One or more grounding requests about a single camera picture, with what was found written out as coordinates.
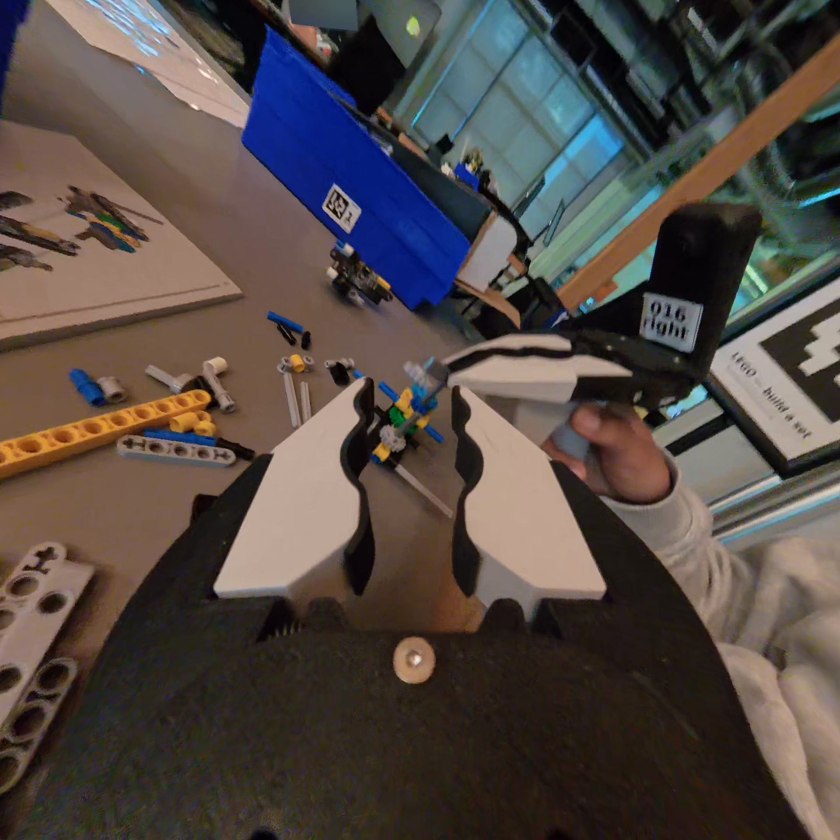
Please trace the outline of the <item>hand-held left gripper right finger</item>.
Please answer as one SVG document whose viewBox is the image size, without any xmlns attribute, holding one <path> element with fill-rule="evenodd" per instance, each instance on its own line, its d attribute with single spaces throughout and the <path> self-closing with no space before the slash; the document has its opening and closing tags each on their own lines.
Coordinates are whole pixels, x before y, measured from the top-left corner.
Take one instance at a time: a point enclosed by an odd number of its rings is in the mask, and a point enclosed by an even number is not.
<svg viewBox="0 0 840 840">
<path fill-rule="evenodd" d="M 599 601 L 606 583 L 554 462 L 471 390 L 452 392 L 456 469 L 452 567 L 484 607 L 519 604 L 532 621 L 544 600 Z"/>
</svg>

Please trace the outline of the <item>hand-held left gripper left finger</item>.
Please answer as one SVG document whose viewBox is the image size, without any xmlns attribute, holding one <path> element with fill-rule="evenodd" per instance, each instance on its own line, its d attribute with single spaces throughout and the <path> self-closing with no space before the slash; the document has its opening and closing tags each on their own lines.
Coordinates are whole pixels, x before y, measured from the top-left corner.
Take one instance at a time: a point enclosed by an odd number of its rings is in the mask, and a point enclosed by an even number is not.
<svg viewBox="0 0 840 840">
<path fill-rule="evenodd" d="M 272 450 L 216 596 L 309 603 L 364 593 L 375 540 L 360 476 L 370 462 L 374 408 L 375 386 L 362 377 Z"/>
</svg>

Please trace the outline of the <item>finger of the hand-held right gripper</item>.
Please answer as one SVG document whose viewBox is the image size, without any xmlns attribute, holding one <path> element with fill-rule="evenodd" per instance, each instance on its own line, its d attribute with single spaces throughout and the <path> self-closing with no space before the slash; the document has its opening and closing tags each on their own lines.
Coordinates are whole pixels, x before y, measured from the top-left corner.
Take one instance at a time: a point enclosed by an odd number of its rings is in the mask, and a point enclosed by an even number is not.
<svg viewBox="0 0 840 840">
<path fill-rule="evenodd" d="M 451 372 L 448 383 L 512 401 L 512 425 L 533 443 L 551 438 L 557 448 L 588 448 L 571 428 L 581 403 L 633 404 L 636 397 L 633 373 L 600 358 L 486 358 Z"/>
<path fill-rule="evenodd" d="M 440 363 L 448 370 L 464 370 L 494 354 L 562 358 L 571 354 L 572 350 L 573 343 L 557 333 L 511 333 L 476 343 L 449 355 Z"/>
</svg>

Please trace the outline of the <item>colourful lego gear assembly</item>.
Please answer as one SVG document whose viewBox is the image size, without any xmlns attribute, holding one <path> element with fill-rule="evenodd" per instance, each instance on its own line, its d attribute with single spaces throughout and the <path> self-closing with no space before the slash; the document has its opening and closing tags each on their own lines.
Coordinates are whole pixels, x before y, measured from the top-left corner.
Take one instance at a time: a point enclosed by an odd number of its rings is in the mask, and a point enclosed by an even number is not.
<svg viewBox="0 0 840 840">
<path fill-rule="evenodd" d="M 425 381 L 414 382 L 401 392 L 380 381 L 376 389 L 389 400 L 389 405 L 374 406 L 374 421 L 367 430 L 370 461 L 390 471 L 445 518 L 451 519 L 454 512 L 450 506 L 403 465 L 404 456 L 418 450 L 425 439 L 437 445 L 445 443 L 445 437 L 430 423 L 438 407 L 437 391 Z"/>
</svg>

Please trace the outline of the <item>person's right forearm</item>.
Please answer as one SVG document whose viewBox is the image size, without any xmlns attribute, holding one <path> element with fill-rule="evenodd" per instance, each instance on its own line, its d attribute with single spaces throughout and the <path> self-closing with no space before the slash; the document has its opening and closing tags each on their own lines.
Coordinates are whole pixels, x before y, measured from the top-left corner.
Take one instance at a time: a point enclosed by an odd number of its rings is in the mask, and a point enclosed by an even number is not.
<svg viewBox="0 0 840 840">
<path fill-rule="evenodd" d="M 733 644 L 753 602 L 755 573 L 712 535 L 712 515 L 687 487 L 676 461 L 664 454 L 668 495 L 634 504 L 602 496 L 604 503 L 657 555 L 717 643 Z"/>
</svg>

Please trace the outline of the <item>short grey lego beam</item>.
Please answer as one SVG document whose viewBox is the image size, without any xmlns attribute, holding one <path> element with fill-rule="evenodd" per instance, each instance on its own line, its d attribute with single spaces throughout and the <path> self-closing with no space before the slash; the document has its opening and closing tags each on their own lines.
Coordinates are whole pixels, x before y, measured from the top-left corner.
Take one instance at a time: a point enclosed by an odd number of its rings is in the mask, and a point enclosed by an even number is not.
<svg viewBox="0 0 840 840">
<path fill-rule="evenodd" d="M 116 451 L 125 458 L 181 465 L 227 468 L 238 462 L 236 454 L 227 448 L 137 435 L 120 437 L 116 443 Z"/>
</svg>

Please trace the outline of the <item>blue lego axle pin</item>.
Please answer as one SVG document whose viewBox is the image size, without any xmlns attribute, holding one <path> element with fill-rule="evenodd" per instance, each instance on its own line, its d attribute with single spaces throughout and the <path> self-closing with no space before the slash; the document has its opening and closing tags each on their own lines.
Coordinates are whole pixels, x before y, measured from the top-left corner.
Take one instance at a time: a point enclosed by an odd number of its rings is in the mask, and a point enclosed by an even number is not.
<svg viewBox="0 0 840 840">
<path fill-rule="evenodd" d="M 141 433 L 147 438 L 170 440 L 183 444 L 216 447 L 219 443 L 219 439 L 215 437 L 202 436 L 194 433 L 177 433 L 167 429 L 145 428 Z"/>
</svg>

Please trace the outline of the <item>white-tipped grey lego connector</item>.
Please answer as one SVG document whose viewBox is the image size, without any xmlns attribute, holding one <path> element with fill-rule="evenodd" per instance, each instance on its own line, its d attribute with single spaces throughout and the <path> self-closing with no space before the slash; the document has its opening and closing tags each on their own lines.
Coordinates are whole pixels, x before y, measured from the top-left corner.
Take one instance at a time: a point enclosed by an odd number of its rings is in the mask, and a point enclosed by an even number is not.
<svg viewBox="0 0 840 840">
<path fill-rule="evenodd" d="M 221 382 L 221 375 L 228 371 L 228 363 L 221 357 L 205 360 L 202 367 L 202 376 L 213 394 L 215 402 L 222 413 L 232 413 L 237 406 L 235 400 L 226 391 Z"/>
</svg>

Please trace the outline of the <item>black lego subassembly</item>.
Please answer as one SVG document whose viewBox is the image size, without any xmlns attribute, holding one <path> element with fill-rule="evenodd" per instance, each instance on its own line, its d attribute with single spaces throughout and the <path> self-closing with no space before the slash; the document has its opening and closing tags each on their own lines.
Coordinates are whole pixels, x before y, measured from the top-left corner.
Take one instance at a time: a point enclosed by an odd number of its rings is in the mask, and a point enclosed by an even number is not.
<svg viewBox="0 0 840 840">
<path fill-rule="evenodd" d="M 391 285 L 367 266 L 355 249 L 340 240 L 330 250 L 326 276 L 332 289 L 355 306 L 378 306 L 394 299 Z"/>
</svg>

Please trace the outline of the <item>grey and black lego connector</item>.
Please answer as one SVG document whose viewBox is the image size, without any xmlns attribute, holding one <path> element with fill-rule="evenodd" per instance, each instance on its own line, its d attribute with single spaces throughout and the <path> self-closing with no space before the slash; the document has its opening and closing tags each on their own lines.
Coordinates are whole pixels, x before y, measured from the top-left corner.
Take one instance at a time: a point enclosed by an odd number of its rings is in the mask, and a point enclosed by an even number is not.
<svg viewBox="0 0 840 840">
<path fill-rule="evenodd" d="M 163 384 L 175 395 L 194 390 L 203 390 L 204 387 L 203 379 L 199 375 L 173 375 L 152 364 L 147 365 L 144 368 L 144 372 L 153 380 Z"/>
</svg>

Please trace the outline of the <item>long yellow lego beam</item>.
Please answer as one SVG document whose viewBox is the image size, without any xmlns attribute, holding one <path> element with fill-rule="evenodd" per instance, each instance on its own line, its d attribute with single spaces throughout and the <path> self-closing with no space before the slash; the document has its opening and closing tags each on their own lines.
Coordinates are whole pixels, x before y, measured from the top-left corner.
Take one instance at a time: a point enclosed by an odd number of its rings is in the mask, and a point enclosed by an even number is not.
<svg viewBox="0 0 840 840">
<path fill-rule="evenodd" d="M 207 391 L 192 390 L 6 439 L 1 443 L 1 479 L 76 457 L 147 427 L 167 426 L 173 418 L 204 411 L 212 399 Z"/>
</svg>

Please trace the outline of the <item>lego instruction booklet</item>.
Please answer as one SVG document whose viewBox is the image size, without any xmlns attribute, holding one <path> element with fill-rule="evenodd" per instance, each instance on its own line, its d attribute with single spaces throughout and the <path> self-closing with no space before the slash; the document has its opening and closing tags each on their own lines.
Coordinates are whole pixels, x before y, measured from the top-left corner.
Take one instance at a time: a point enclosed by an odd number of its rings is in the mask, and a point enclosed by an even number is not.
<svg viewBox="0 0 840 840">
<path fill-rule="evenodd" d="M 2 351 L 240 298 L 77 139 L 2 121 Z"/>
</svg>

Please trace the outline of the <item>person's right hand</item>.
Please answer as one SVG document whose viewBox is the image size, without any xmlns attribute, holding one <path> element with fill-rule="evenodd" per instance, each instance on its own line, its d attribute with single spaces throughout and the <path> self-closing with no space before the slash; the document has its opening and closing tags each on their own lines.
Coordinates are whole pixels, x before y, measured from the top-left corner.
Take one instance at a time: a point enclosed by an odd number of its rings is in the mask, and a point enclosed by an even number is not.
<svg viewBox="0 0 840 840">
<path fill-rule="evenodd" d="M 654 505 L 670 495 L 674 481 L 666 455 L 632 407 L 585 403 L 572 413 L 570 426 L 589 444 L 587 458 L 569 455 L 551 438 L 541 448 L 595 494 L 632 505 Z"/>
</svg>

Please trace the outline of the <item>brown and white cardboard box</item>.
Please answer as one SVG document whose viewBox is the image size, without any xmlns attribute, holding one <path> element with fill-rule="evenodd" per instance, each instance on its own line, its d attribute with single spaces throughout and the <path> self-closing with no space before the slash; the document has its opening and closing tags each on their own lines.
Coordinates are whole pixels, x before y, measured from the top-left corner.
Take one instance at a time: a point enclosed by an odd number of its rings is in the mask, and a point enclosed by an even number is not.
<svg viewBox="0 0 840 840">
<path fill-rule="evenodd" d="M 481 226 L 455 280 L 477 292 L 487 291 L 491 282 L 509 267 L 509 257 L 517 250 L 518 231 L 496 209 Z"/>
</svg>

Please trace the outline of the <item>wooden beam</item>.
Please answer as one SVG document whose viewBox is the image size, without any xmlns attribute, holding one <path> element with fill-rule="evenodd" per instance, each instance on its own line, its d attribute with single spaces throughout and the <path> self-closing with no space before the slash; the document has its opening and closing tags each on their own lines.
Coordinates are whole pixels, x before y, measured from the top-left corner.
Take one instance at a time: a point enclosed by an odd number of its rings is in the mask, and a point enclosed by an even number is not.
<svg viewBox="0 0 840 840">
<path fill-rule="evenodd" d="M 771 93 L 717 143 L 655 204 L 637 217 L 558 291 L 566 309 L 575 310 L 611 280 L 658 236 L 676 209 L 707 198 L 757 153 L 823 100 L 839 82 L 839 35 L 835 35 L 794 75 Z"/>
</svg>

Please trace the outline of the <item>white framed sign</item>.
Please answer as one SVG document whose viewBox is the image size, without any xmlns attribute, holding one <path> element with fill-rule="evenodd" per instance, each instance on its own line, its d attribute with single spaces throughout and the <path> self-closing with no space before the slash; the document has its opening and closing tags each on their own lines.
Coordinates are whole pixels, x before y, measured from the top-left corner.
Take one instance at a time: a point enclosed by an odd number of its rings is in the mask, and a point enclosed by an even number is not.
<svg viewBox="0 0 840 840">
<path fill-rule="evenodd" d="M 735 332 L 705 387 L 781 478 L 838 461 L 838 270 Z"/>
</svg>

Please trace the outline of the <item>blue pin with grey bush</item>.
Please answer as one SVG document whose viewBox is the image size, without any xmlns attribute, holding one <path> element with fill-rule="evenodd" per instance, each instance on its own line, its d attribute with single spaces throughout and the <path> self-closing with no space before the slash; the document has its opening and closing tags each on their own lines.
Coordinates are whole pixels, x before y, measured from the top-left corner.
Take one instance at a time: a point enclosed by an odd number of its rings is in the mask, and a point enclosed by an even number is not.
<svg viewBox="0 0 840 840">
<path fill-rule="evenodd" d="M 87 372 L 77 368 L 71 369 L 68 376 L 76 391 L 90 406 L 119 404 L 128 399 L 128 391 L 117 377 L 93 379 Z"/>
</svg>

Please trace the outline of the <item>blue plastic bin black tray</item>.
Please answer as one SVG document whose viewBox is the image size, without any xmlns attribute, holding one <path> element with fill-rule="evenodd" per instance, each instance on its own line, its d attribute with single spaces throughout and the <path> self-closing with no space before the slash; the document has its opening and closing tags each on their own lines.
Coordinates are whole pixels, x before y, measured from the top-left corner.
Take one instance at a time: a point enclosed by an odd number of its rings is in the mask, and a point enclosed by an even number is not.
<svg viewBox="0 0 840 840">
<path fill-rule="evenodd" d="M 409 309 L 436 305 L 469 241 L 397 161 L 352 99 L 273 30 L 261 52 L 244 147 L 351 245 Z"/>
</svg>

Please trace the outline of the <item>black desk monitor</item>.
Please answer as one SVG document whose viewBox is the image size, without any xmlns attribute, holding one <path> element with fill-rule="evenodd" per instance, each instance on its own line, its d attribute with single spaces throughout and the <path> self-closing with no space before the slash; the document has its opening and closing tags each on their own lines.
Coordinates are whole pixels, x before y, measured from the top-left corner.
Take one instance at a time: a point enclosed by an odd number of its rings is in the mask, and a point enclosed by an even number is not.
<svg viewBox="0 0 840 840">
<path fill-rule="evenodd" d="M 392 95 L 406 75 L 406 66 L 368 14 L 331 57 L 327 77 L 349 94 L 355 107 L 370 117 Z"/>
</svg>

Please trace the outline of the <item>white paper sheets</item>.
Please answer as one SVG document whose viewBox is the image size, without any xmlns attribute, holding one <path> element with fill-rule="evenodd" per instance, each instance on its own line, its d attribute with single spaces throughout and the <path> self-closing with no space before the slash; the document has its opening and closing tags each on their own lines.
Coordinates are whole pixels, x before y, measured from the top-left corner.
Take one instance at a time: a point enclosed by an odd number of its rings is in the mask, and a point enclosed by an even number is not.
<svg viewBox="0 0 840 840">
<path fill-rule="evenodd" d="M 48 1 L 87 44 L 141 69 L 191 109 L 237 129 L 249 97 L 211 64 L 181 31 L 146 1 Z"/>
</svg>

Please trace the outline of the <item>large dark wall screen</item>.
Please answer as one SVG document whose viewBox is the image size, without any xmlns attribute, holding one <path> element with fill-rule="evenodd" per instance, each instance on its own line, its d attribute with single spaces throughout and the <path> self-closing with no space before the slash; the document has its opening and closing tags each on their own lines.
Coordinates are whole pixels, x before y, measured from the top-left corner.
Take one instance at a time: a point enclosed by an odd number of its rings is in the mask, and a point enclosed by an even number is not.
<svg viewBox="0 0 840 840">
<path fill-rule="evenodd" d="M 363 17 L 376 27 L 404 68 L 412 65 L 440 19 L 441 10 L 430 1 L 360 1 Z"/>
</svg>

